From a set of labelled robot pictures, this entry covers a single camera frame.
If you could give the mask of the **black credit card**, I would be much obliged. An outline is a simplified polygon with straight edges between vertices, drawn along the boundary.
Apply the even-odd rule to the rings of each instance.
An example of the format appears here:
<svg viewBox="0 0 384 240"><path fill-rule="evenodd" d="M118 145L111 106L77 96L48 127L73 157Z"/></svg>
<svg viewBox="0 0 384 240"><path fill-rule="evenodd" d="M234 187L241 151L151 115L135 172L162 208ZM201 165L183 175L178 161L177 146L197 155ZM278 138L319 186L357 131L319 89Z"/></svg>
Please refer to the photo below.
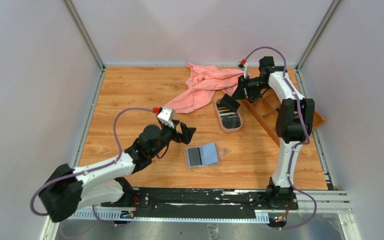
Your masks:
<svg viewBox="0 0 384 240"><path fill-rule="evenodd" d="M240 108L241 104L237 102L233 97L228 95L227 93L221 98L219 104L222 107L226 107L230 112L236 113Z"/></svg>
<svg viewBox="0 0 384 240"><path fill-rule="evenodd" d="M202 165L201 151L199 147L190 147L186 150L187 161L190 167L198 167Z"/></svg>

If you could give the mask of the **pink card holder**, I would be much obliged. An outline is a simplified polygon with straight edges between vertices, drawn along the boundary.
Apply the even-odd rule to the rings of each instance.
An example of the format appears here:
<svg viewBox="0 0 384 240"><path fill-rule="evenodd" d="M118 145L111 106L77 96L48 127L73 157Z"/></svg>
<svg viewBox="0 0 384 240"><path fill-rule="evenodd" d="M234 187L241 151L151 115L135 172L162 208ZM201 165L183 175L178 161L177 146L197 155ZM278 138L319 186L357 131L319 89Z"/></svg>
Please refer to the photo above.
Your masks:
<svg viewBox="0 0 384 240"><path fill-rule="evenodd" d="M197 167L190 167L188 163L187 149L195 147L200 148L202 165ZM189 169L217 166L222 163L221 157L224 156L227 152L228 149L226 147L219 148L215 142L200 146L187 147L184 151L185 166Z"/></svg>

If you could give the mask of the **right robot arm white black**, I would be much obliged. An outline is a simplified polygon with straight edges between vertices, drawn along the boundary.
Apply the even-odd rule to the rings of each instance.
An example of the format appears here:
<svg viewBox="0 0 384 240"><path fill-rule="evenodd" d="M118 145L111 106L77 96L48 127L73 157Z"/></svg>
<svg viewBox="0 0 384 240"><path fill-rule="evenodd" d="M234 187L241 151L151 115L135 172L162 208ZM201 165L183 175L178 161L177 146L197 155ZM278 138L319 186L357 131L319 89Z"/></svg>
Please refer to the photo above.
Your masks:
<svg viewBox="0 0 384 240"><path fill-rule="evenodd" d="M315 113L315 101L306 98L293 85L285 67L275 66L271 56L259 60L259 76L249 76L246 59L238 62L242 70L237 88L232 95L235 100L249 99L263 89L273 90L280 101L275 133L279 137L277 164L265 191L266 204L278 209L290 200L294 191L294 173L298 156L303 145L310 142Z"/></svg>

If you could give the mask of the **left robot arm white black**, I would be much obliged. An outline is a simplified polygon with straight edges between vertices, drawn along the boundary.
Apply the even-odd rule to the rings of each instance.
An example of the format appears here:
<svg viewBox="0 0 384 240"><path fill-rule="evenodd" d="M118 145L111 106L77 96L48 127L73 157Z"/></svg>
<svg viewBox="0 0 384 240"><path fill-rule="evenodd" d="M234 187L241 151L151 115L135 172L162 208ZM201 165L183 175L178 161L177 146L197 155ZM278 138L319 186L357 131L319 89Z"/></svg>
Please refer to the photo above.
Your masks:
<svg viewBox="0 0 384 240"><path fill-rule="evenodd" d="M109 202L129 206L133 193L117 179L148 167L171 142L188 145L197 130L178 120L174 123L180 125L181 132L164 124L148 125L132 146L107 160L75 168L66 163L59 165L37 193L46 209L45 215L59 223L84 207Z"/></svg>

